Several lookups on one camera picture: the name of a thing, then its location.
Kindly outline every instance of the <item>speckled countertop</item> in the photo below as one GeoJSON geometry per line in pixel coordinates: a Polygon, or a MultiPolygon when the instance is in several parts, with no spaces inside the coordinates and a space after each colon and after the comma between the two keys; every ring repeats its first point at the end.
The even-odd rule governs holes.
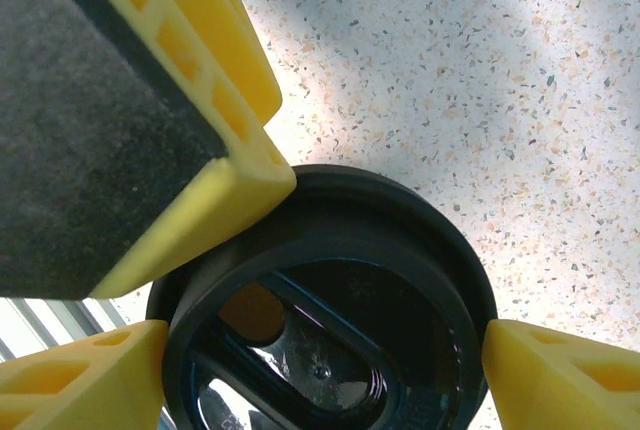
{"type": "Polygon", "coordinates": [[[502,317],[640,351],[640,0],[244,2],[289,162],[416,189],[502,317]]]}

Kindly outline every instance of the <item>white speckled surface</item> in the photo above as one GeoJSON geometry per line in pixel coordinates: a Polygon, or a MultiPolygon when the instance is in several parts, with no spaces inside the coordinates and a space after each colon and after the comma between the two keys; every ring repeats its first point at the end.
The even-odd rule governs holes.
{"type": "Polygon", "coordinates": [[[502,317],[640,351],[640,0],[244,1],[292,164],[418,190],[502,317]]]}

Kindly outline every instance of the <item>granite countertop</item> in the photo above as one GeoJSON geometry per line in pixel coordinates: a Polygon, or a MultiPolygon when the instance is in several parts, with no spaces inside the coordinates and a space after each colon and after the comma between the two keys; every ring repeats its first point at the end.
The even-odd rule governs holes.
{"type": "Polygon", "coordinates": [[[501,317],[640,350],[640,0],[244,2],[289,162],[417,190],[501,317]]]}

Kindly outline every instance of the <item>terrazzo surface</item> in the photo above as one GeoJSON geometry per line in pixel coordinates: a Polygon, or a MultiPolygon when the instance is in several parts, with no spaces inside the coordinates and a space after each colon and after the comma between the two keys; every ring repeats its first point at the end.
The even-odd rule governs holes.
{"type": "MultiPolygon", "coordinates": [[[[244,2],[291,164],[415,189],[501,317],[640,351],[640,0],[244,2]]],[[[470,428],[500,428],[490,398],[470,428]]]]}

